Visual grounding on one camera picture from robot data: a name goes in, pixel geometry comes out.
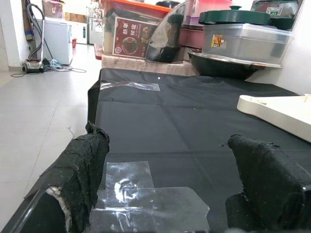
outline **white tile floor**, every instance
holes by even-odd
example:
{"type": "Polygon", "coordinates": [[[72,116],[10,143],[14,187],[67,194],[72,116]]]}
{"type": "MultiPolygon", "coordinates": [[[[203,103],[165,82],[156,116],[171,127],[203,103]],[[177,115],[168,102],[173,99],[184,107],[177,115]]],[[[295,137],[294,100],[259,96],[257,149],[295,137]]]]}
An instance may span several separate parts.
{"type": "Polygon", "coordinates": [[[87,73],[12,78],[0,72],[0,230],[72,133],[86,132],[87,91],[98,79],[101,61],[93,46],[77,45],[71,65],[87,73]]]}

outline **table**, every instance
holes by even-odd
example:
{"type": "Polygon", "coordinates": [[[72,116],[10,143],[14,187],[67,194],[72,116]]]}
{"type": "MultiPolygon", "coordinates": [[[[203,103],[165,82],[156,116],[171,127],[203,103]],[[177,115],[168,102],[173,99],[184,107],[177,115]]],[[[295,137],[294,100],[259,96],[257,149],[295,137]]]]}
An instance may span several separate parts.
{"type": "MultiPolygon", "coordinates": [[[[210,207],[212,231],[227,228],[225,201],[242,191],[229,137],[273,142],[308,172],[311,144],[236,109],[239,95],[292,96],[271,84],[204,76],[102,69],[103,83],[156,83],[160,91],[118,86],[89,91],[89,119],[110,136],[107,162],[148,161],[154,186],[192,188],[210,207]]],[[[105,170],[100,189],[104,189],[105,170]]]]}

